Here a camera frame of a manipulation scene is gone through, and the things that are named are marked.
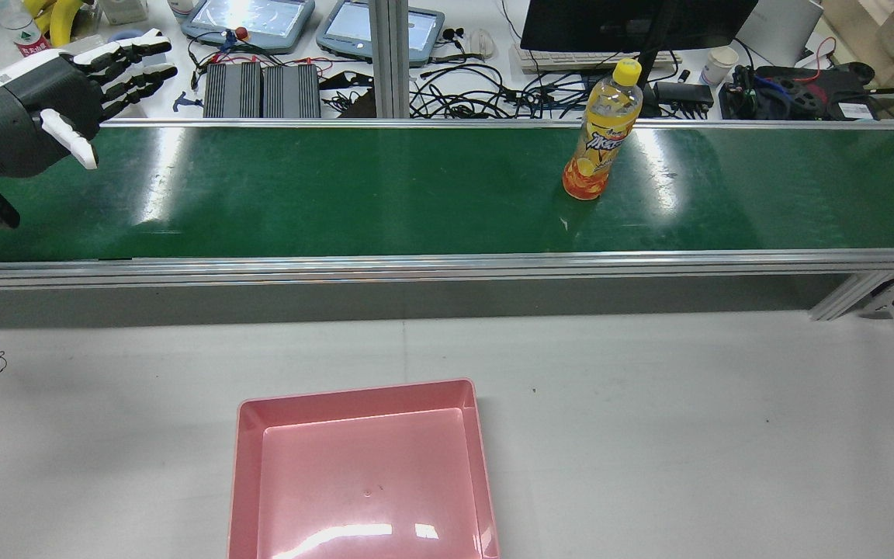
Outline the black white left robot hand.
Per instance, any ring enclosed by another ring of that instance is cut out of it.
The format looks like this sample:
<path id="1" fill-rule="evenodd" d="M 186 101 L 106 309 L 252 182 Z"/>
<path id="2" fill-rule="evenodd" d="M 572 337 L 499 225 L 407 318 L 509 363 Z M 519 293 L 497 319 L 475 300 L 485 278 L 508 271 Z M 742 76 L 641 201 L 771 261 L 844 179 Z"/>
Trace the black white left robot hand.
<path id="1" fill-rule="evenodd" d="M 52 47 L 0 70 L 0 177 L 32 177 L 68 156 L 95 169 L 102 124 L 177 74 L 154 61 L 171 47 L 152 29 L 79 54 Z"/>

